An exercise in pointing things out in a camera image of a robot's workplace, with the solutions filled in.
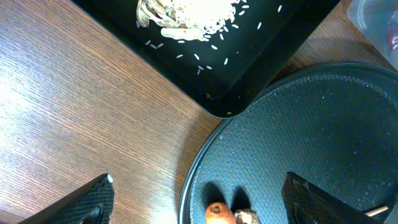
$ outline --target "orange food piece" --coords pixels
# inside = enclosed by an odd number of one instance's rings
[[[234,214],[226,204],[212,203],[206,209],[206,224],[236,224]]]

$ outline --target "wood grain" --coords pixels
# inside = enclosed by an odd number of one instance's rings
[[[346,60],[389,66],[347,5],[280,75]],[[72,2],[0,3],[0,223],[105,172],[111,223],[176,223],[185,176],[218,123]]]

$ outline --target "tray rim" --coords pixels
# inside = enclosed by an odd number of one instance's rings
[[[271,84],[269,87],[265,88],[261,94],[258,95],[258,97],[253,101],[257,101],[264,95],[270,93],[271,91],[275,90],[276,88],[279,88],[283,85],[286,85],[294,80],[298,80],[299,78],[304,78],[306,76],[311,75],[311,73],[316,70],[316,71],[326,71],[329,69],[336,69],[340,67],[351,67],[351,68],[357,68],[357,69],[367,69],[367,70],[378,70],[380,73],[383,73],[386,77],[395,79],[396,84],[398,85],[398,73],[389,70],[387,68],[384,68],[382,66],[378,65],[371,65],[368,63],[362,63],[362,62],[336,62],[336,63],[323,63],[320,65],[314,65],[309,68],[304,68],[303,70],[300,70],[298,72],[295,72],[293,75],[287,76],[273,84]],[[178,214],[177,214],[177,223],[178,224],[190,224],[190,194],[192,191],[192,184],[193,184],[193,179],[195,178],[196,172],[199,168],[200,163],[202,162],[203,158],[205,157],[206,153],[210,149],[210,147],[213,145],[213,143],[218,139],[218,136],[222,133],[222,131],[233,121],[235,118],[231,119],[224,119],[221,121],[217,127],[213,130],[213,132],[209,135],[205,143],[202,145],[200,148],[195,160],[192,163],[192,166],[190,170],[188,171],[187,178],[185,179],[183,188],[182,188],[182,193],[180,197],[180,203],[178,205]]]
[[[282,69],[288,59],[291,58],[324,18],[335,8],[339,1],[303,0],[302,7],[297,9],[281,30],[271,38],[267,47],[241,75],[241,79],[235,82],[234,86],[228,90],[223,98],[212,100],[208,99],[205,93],[194,89],[189,82],[179,78],[180,75],[176,75],[169,65],[166,65],[161,60],[154,60],[156,58],[154,52],[145,51],[143,43],[132,38],[131,35],[127,35],[125,30],[118,28],[116,23],[101,12],[91,0],[72,0],[77,7],[86,12],[122,44],[148,63],[205,111],[217,118],[233,118],[242,113],[257,98],[263,88],[270,84],[272,79],[277,75],[277,72]],[[274,52],[280,52],[277,60],[275,57],[268,57],[268,55],[274,54]]]

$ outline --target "clear plastic container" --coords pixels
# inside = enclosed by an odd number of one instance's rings
[[[398,0],[353,0],[347,16],[398,70]]]

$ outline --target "black plate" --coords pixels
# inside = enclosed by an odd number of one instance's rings
[[[281,190],[288,171],[358,210],[392,208],[397,136],[397,74],[361,63],[303,70],[214,130],[188,173],[178,221],[204,223],[205,208],[224,200],[250,205],[263,223],[287,223]]]
[[[244,111],[338,1],[248,0],[236,5],[234,24],[239,28],[228,21],[224,41],[218,32],[209,42],[178,44],[162,37],[153,22],[149,28],[136,27],[137,0],[74,0],[205,110],[221,118]],[[243,4],[250,8],[239,16]],[[155,46],[164,45],[155,50],[145,45],[148,40]],[[199,75],[198,65],[205,68]]]

